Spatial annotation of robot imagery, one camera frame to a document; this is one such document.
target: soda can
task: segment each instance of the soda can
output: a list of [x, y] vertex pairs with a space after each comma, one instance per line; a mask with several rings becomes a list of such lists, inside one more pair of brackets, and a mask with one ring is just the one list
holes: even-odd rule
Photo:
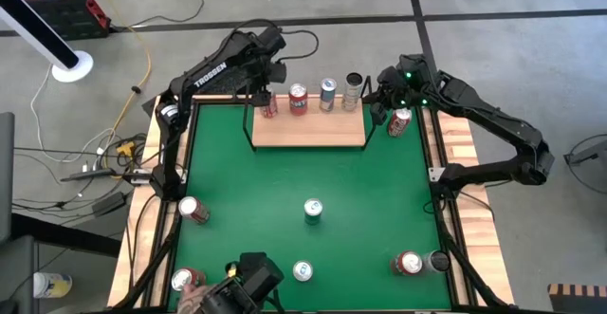
[[301, 116], [307, 111], [307, 89], [305, 86], [294, 83], [288, 92], [288, 104], [291, 114]]
[[335, 89], [338, 87], [337, 82], [330, 78], [325, 78], [321, 83], [321, 103], [322, 111], [329, 112], [333, 110], [335, 103]]
[[451, 259], [447, 253], [441, 250], [435, 250], [426, 253], [422, 257], [423, 268], [429, 272], [445, 272], [451, 266]]
[[192, 268], [181, 268], [173, 274], [171, 286], [175, 291], [183, 290], [185, 285], [203, 286], [207, 282], [204, 272]]
[[270, 86], [266, 87], [266, 90], [270, 93], [269, 104], [261, 107], [262, 116], [266, 119], [271, 119], [278, 115], [278, 103], [276, 102], [276, 92]]
[[307, 282], [312, 278], [312, 265], [308, 261], [298, 261], [293, 266], [293, 277], [299, 282]]
[[402, 251], [390, 260], [390, 269], [394, 275], [415, 275], [422, 269], [422, 260], [411, 250]]
[[305, 213], [305, 222], [309, 225], [316, 225], [321, 221], [322, 203], [319, 199], [307, 199], [303, 204]]
[[205, 224], [209, 220], [209, 210], [193, 196], [186, 196], [179, 201], [179, 212], [185, 218], [191, 219], [197, 224]]
[[411, 123], [411, 110], [396, 109], [392, 112], [392, 118], [388, 124], [388, 135], [398, 138], [405, 132], [409, 123]]
[[352, 72], [345, 77], [345, 91], [341, 99], [341, 108], [345, 111], [354, 111], [360, 98], [362, 89], [362, 76]]

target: white container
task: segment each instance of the white container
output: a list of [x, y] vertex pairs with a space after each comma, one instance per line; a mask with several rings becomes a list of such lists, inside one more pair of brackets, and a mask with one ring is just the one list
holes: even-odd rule
[[34, 273], [34, 299], [61, 298], [72, 288], [69, 275], [36, 272]]

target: yellow cable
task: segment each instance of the yellow cable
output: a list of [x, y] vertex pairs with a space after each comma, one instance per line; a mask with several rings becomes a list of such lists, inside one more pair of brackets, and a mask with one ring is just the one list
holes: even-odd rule
[[[152, 58], [150, 56], [150, 48], [147, 47], [147, 45], [145, 44], [145, 41], [143, 40], [143, 38], [141, 38], [141, 36], [139, 35], [139, 33], [137, 33], [130, 26], [126, 25], [126, 22], [124, 21], [124, 19], [122, 19], [122, 16], [120, 15], [120, 12], [118, 11], [118, 8], [114, 5], [114, 1], [113, 0], [107, 0], [107, 2], [110, 4], [110, 7], [112, 8], [112, 10], [114, 11], [114, 13], [116, 14], [116, 17], [122, 23], [122, 25], [124, 27], [128, 28], [130, 31], [132, 31], [133, 34], [135, 34], [135, 36], [137, 37], [137, 39], [141, 42], [141, 45], [143, 46], [143, 49], [145, 50], [145, 55], [146, 55], [147, 60], [148, 60], [148, 69], [145, 72], [145, 75], [143, 76], [143, 78], [141, 79], [141, 81], [139, 81], [139, 83], [137, 85], [137, 87], [139, 89], [141, 89], [146, 84], [146, 82], [148, 81], [148, 79], [150, 78], [150, 73], [152, 72]], [[122, 107], [122, 111], [120, 111], [120, 115], [118, 116], [118, 118], [114, 122], [114, 126], [112, 127], [113, 134], [111, 134], [110, 137], [108, 138], [108, 141], [107, 141], [108, 143], [111, 142], [112, 139], [114, 138], [114, 135], [116, 134], [116, 129], [118, 128], [118, 126], [122, 122], [122, 119], [124, 118], [124, 115], [126, 114], [126, 111], [128, 110], [129, 105], [133, 101], [133, 98], [135, 97], [135, 95], [136, 95], [135, 92], [131, 92], [131, 95], [129, 96], [129, 98], [126, 100], [126, 103]], [[103, 160], [103, 167], [107, 168], [107, 165], [108, 164], [107, 164], [107, 156], [106, 156], [105, 159]]]

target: wooden board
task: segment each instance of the wooden board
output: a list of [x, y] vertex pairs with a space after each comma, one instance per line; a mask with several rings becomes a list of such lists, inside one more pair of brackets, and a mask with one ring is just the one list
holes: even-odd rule
[[[198, 99], [228, 99], [229, 97], [230, 96], [196, 96]], [[436, 144], [433, 139], [432, 123], [430, 121], [430, 117], [428, 116], [428, 112], [426, 112], [424, 115], [426, 119], [426, 129], [431, 144], [432, 159], [434, 160], [434, 163], [436, 163], [435, 165], [437, 165], [438, 155], [436, 153]], [[439, 119], [441, 122], [443, 140], [445, 141], [449, 161], [461, 163], [463, 165], [477, 164], [478, 159], [476, 158], [476, 151], [474, 150], [474, 143], [472, 141], [468, 121], [465, 119], [453, 118], [442, 113], [439, 113]], [[189, 132], [186, 132], [182, 136], [179, 143], [179, 158], [177, 159], [179, 163], [183, 163], [185, 144], [187, 142], [188, 134]], [[159, 130], [156, 120], [152, 118], [148, 131], [148, 140], [146, 141], [144, 151], [144, 159], [146, 157], [150, 157], [158, 151], [158, 142]], [[152, 159], [146, 163], [146, 166], [150, 168], [155, 165], [156, 159]], [[468, 186], [465, 189], [465, 192], [488, 203], [487, 193], [485, 192], [485, 188], [482, 186]], [[152, 193], [153, 191], [150, 186], [142, 186], [138, 187], [133, 194], [128, 218], [128, 229], [129, 232], [131, 232], [131, 243], [133, 243], [135, 224], [137, 223], [141, 208]], [[460, 195], [458, 198], [458, 204], [470, 261], [483, 279], [487, 282], [487, 284], [502, 300], [508, 303], [513, 303], [512, 293], [506, 275], [506, 267], [504, 265], [500, 244], [497, 239], [495, 225], [491, 221], [491, 214], [487, 210], [479, 207], [477, 204], [467, 201], [464, 195]], [[157, 201], [157, 199], [152, 200], [146, 209], [143, 218], [141, 219], [134, 268], [134, 275], [136, 279], [138, 279], [141, 272], [145, 269], [150, 261], [158, 210], [159, 201]], [[172, 213], [174, 211], [175, 206], [172, 206], [169, 210], [170, 213], [167, 214], [169, 223], [171, 222], [171, 218], [173, 217]], [[168, 229], [169, 228], [167, 226], [167, 228], [165, 228], [165, 232], [163, 232], [163, 236], [166, 236]], [[166, 258], [156, 273], [151, 305], [160, 304], [160, 295], [163, 287], [162, 283], [164, 280], [165, 268]], [[459, 266], [454, 265], [454, 272], [460, 303], [466, 304], [468, 300], [466, 299], [466, 292]], [[127, 293], [129, 287], [128, 280], [129, 260], [128, 246], [125, 235], [122, 239], [120, 256], [116, 265], [114, 281], [112, 283], [110, 296], [107, 302], [109, 306], [118, 303]]]
[[253, 145], [256, 147], [331, 147], [364, 145], [362, 104], [355, 111], [341, 109], [341, 95], [335, 98], [331, 112], [323, 112], [320, 95], [309, 95], [305, 116], [289, 111], [288, 95], [276, 96], [278, 115], [266, 119], [255, 109]]

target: wooden shelf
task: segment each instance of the wooden shelf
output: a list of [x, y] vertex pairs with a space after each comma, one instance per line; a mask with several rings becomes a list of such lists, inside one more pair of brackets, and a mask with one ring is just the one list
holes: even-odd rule
[[289, 110], [288, 95], [276, 96], [278, 115], [272, 119], [255, 109], [253, 117], [253, 145], [256, 147], [330, 147], [364, 145], [362, 102], [353, 112], [341, 109], [341, 95], [336, 95], [335, 106], [329, 113], [319, 108], [320, 95], [309, 95], [307, 112], [293, 116]]

